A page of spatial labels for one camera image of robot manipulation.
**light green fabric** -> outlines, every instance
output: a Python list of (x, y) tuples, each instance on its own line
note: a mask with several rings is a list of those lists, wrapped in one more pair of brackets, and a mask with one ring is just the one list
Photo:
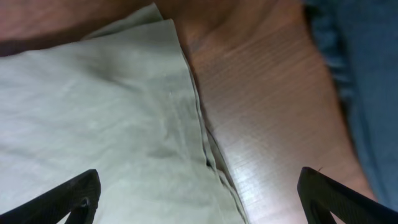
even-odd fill
[(173, 22), (151, 5), (85, 39), (0, 58), (0, 213), (97, 169), (95, 223), (244, 223)]

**cloth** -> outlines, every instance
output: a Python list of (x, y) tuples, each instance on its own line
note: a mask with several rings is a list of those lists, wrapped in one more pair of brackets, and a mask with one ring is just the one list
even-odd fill
[(305, 4), (370, 186), (398, 211), (398, 1)]
[(173, 22), (153, 4), (85, 39), (0, 58), (0, 213), (96, 169), (95, 223), (245, 223)]

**brown wooden surface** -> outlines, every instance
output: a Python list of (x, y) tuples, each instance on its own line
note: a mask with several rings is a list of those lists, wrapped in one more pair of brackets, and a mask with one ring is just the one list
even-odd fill
[[(149, 2), (0, 0), (0, 55), (79, 40)], [(302, 166), (373, 198), (298, 0), (163, 0), (252, 223), (306, 223)]]

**blue fabric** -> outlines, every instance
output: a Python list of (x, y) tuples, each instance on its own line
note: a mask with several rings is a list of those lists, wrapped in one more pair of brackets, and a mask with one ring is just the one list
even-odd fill
[(305, 6), (369, 184), (381, 204), (398, 211), (398, 1)]

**folded cloth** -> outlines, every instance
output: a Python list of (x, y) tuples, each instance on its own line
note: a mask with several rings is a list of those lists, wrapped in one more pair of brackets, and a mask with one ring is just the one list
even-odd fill
[(370, 186), (398, 211), (398, 1), (305, 4)]
[(246, 223), (173, 22), (153, 4), (85, 39), (0, 58), (0, 213), (96, 169), (95, 223)]

